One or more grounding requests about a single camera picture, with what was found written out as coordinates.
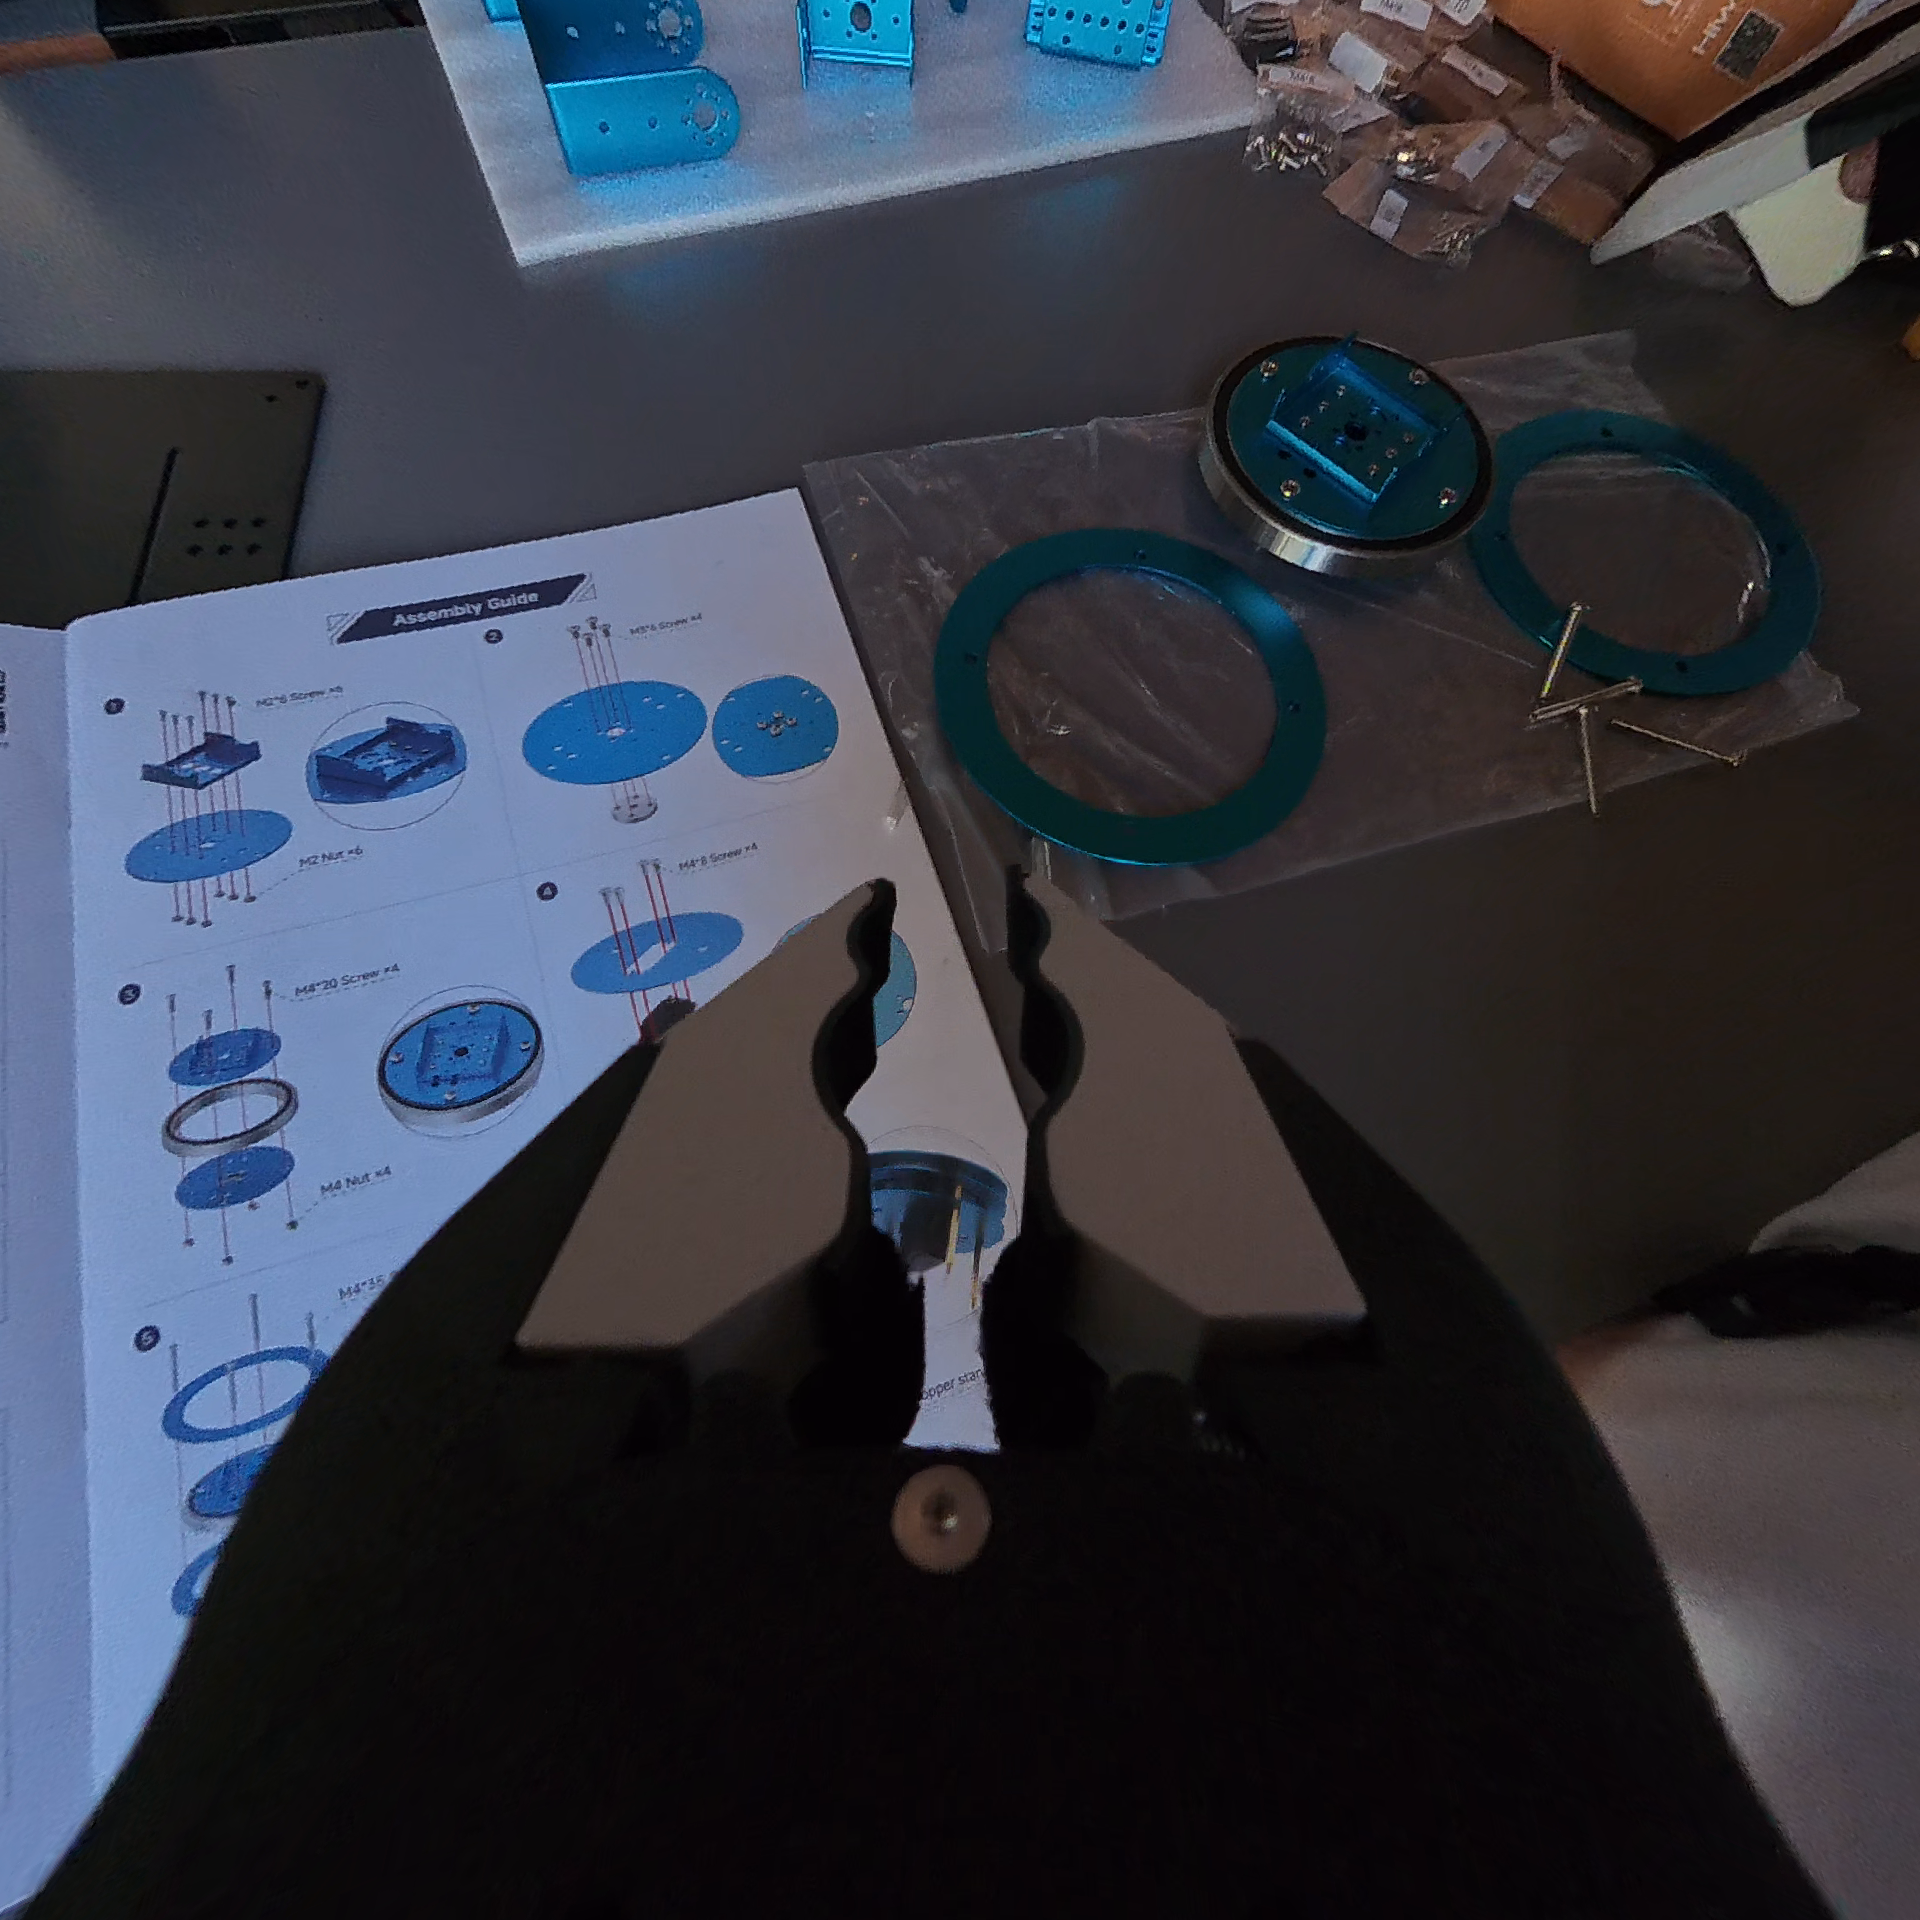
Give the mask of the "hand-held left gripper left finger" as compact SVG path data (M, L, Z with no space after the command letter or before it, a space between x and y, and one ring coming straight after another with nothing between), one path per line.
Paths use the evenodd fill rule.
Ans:
M922 1383L922 1287L848 1104L878 1064L897 887L859 883L658 1046L515 1344L691 1382Z

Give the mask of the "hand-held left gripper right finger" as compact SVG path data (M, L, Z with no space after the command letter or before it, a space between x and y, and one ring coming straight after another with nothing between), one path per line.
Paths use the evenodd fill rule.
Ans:
M1361 1287L1225 1017L1041 876L1011 872L1006 934L1043 1099L984 1297L991 1385L1195 1383L1353 1334Z

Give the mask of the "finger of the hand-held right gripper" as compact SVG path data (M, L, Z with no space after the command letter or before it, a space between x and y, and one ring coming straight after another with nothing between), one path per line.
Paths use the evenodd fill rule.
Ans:
M1652 182L1591 247L1591 263L1633 256L1728 215L1786 305L1814 305L1873 258L1915 258L1904 239L1868 242L1870 183L1850 159L1915 122L1918 72L1886 67L1827 81L1770 108L1752 128Z

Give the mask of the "orange cardboard box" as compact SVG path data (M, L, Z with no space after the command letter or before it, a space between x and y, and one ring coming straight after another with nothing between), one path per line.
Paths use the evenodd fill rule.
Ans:
M1668 138L1915 15L1895 2L1494 2L1511 33Z

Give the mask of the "pile of small screw bags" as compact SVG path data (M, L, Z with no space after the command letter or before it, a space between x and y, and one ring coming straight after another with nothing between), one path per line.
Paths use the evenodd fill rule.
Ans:
M1256 72L1243 163L1312 176L1407 256L1460 267L1511 211L1588 247L1652 174L1638 132L1481 48L1486 6L1224 6Z

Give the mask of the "round bearing disc assembly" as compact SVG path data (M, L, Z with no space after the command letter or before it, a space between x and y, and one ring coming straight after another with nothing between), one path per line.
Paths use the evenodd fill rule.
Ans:
M1270 344L1215 385L1199 472L1250 545L1348 580L1422 569L1495 490L1475 410L1426 366L1358 337Z

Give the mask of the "large clear plastic sheet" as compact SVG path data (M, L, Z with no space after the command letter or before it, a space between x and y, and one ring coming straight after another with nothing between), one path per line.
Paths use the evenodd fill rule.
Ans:
M1438 374L1490 439L1562 412L1668 422L1646 383L1641 337L1609 330ZM908 767L920 823L956 923L1004 948L1001 873L1048 866L1105 922L1234 896L1436 836L1572 808L1572 728L1522 719L1546 649L1497 611L1468 553L1383 583L1310 576L1230 528L1199 473L1202 412L1105 416L988 439L846 456L802 470L802 492ZM1522 553L1547 585L1598 591L1602 618L1634 618L1704 666L1726 618L1755 618L1780 563L1706 487L1633 457L1575 456L1529 480ZM1327 748L1299 808L1248 850L1194 866L1122 866L1038 844L963 770L935 711L934 666L953 600L1025 543L1138 528L1219 553L1299 624L1327 694ZM993 646L993 708L1011 745L1070 801L1161 816L1225 799L1280 732L1279 696L1219 607L1183 583L1095 572L1044 583ZM1758 689L1707 699L1622 702L1662 736L1758 752L1836 730L1859 708L1801 655Z

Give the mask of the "assembly guide booklet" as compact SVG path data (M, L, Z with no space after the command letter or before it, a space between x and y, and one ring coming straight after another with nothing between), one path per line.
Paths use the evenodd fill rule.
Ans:
M1025 1128L799 495L6 627L6 1905L401 1263L872 878L910 1440L991 1450Z

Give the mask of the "person's beige shirt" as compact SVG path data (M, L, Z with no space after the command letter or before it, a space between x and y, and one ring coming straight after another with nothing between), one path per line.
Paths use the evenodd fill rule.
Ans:
M1840 1915L1918 1915L1915 1255L1908 1136L1559 1354Z

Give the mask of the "white foam sheet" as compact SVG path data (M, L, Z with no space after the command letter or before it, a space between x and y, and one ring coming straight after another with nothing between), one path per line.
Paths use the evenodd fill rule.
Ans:
M939 187L1248 131L1258 84L1199 6L1163 59L1115 68L1025 42L1025 6L914 6L912 72L826 64L802 81L796 6L702 6L699 62L743 108L718 160L577 176L519 23L425 2L497 218L521 267L779 224Z

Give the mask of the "black metal plate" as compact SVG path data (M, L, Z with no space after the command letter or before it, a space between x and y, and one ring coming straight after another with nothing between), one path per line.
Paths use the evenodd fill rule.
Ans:
M3 374L3 619L284 579L326 393L310 371Z

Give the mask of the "blue U-shaped metal bracket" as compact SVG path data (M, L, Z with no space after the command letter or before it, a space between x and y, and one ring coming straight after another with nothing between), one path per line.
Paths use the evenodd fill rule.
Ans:
M519 2L547 106L577 176L726 159L738 100L699 64L698 2Z

